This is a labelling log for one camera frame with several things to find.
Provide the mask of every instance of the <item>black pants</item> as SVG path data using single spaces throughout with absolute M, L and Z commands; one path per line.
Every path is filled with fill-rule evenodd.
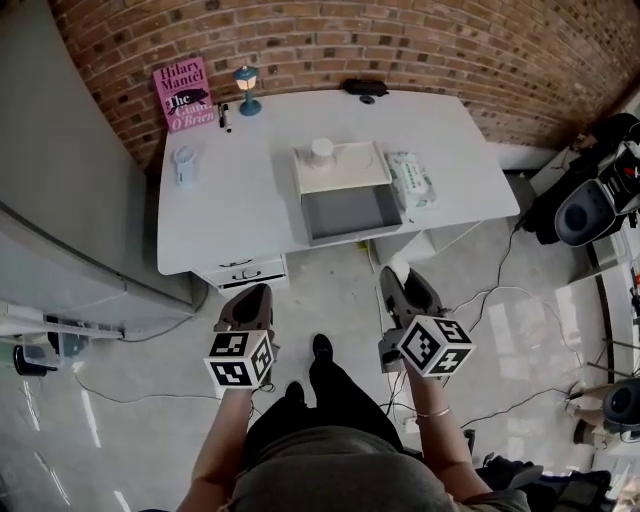
M 380 407 L 331 360 L 316 360 L 309 370 L 317 408 L 282 397 L 256 421 L 245 441 L 245 465 L 268 444 L 307 428 L 337 425 L 376 435 L 402 451 L 395 427 Z

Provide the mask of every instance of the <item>lamp base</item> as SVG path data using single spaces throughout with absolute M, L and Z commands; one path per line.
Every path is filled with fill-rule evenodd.
M 240 113 L 243 116 L 255 116 L 262 110 L 262 105 L 258 100 L 251 98 L 240 105 Z

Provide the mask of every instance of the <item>book cover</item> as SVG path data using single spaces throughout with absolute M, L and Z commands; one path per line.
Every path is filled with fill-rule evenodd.
M 157 69 L 153 72 L 153 79 L 170 132 L 215 119 L 202 57 Z

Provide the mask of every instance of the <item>black shoe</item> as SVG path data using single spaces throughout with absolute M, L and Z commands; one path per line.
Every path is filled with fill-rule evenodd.
M 333 347 L 329 338 L 324 334 L 316 334 L 313 338 L 313 355 L 316 356 L 316 359 L 333 361 Z
M 287 386 L 287 390 L 284 392 L 284 396 L 286 396 L 290 400 L 300 401 L 304 403 L 304 389 L 302 389 L 302 385 L 297 380 L 294 380 Z

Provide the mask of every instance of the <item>bracelet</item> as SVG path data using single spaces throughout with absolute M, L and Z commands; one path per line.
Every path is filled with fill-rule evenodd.
M 434 412 L 433 414 L 420 414 L 419 412 L 416 412 L 416 414 L 418 415 L 418 418 L 439 418 L 440 416 L 444 416 L 445 414 L 447 414 L 448 412 L 451 411 L 451 406 L 448 406 L 445 410 L 440 411 L 440 412 Z

